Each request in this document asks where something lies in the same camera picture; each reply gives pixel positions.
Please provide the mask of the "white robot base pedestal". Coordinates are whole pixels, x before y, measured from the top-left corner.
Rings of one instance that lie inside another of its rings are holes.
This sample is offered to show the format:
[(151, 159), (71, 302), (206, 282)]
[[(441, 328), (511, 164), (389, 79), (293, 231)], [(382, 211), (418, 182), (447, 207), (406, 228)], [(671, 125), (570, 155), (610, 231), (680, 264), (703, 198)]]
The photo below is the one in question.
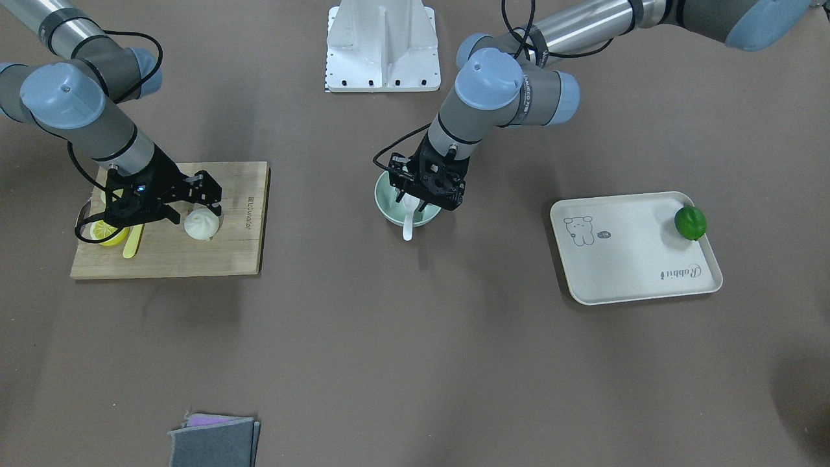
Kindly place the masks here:
[(332, 93), (440, 89), (435, 12), (421, 1), (342, 1), (328, 12), (324, 85)]

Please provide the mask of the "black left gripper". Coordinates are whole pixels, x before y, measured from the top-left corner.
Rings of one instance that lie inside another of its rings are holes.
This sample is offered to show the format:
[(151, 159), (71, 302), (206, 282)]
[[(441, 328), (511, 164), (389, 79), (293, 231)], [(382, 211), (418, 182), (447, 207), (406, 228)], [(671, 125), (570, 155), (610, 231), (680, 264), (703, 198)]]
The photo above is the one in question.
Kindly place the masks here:
[(388, 173), (396, 191), (395, 203), (409, 194), (421, 199), (418, 212), (423, 212), (429, 204), (453, 211), (463, 202), (468, 161), (442, 156), (425, 137), (412, 157), (394, 152)]

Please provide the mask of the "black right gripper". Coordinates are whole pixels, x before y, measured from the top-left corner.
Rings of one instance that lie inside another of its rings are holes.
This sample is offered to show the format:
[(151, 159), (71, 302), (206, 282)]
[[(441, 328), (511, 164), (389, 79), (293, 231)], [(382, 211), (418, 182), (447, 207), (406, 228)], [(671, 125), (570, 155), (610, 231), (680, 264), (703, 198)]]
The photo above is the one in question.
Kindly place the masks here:
[(109, 169), (106, 189), (122, 191), (121, 198), (107, 198), (103, 212), (104, 222), (116, 228), (164, 219), (180, 224), (180, 213), (169, 205), (176, 201), (204, 205), (214, 215), (222, 215), (222, 187), (217, 181), (207, 171), (186, 178), (160, 148), (136, 174), (122, 176), (117, 169)]

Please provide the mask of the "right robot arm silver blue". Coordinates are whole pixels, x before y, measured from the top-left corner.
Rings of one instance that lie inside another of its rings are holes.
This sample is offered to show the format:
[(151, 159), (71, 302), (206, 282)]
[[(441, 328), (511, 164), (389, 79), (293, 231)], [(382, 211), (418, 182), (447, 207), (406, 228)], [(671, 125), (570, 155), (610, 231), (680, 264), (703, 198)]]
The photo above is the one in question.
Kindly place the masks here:
[(172, 203), (201, 204), (220, 215), (222, 190), (205, 171), (181, 173), (119, 107), (147, 97), (162, 82), (162, 53), (125, 48), (68, 1), (3, 1), (58, 62), (3, 63), (2, 114), (64, 139), (107, 170), (106, 207), (94, 216), (116, 228), (178, 224)]

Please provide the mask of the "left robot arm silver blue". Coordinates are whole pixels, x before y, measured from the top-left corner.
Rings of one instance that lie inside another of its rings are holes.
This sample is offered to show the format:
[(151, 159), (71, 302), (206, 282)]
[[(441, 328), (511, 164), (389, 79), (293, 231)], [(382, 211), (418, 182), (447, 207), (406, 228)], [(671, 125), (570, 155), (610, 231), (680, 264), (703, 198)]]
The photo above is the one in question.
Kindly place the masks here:
[(438, 114), (412, 156), (393, 153), (383, 171), (404, 210), (462, 204), (469, 157), (495, 127), (559, 125), (577, 112), (575, 77), (549, 62), (590, 56), (617, 36), (676, 25), (743, 51), (786, 35), (809, 1), (584, 1), (503, 36), (474, 34), (458, 48), (456, 75)]

